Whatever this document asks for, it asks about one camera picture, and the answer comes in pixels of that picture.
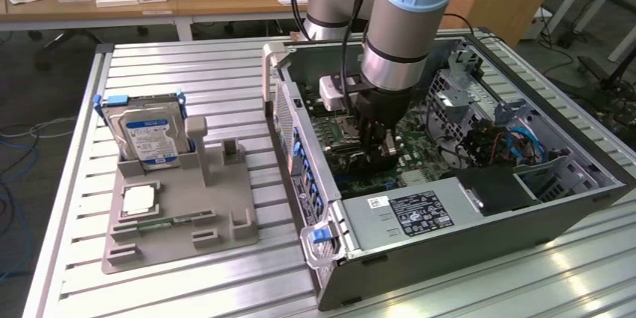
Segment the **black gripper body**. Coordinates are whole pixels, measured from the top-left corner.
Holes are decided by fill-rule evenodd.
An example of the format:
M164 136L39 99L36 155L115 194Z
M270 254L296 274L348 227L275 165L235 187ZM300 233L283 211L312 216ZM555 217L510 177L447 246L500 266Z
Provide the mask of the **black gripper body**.
M359 136L383 136L394 131L403 119L411 103L411 92L367 89L358 93L355 107L358 111Z

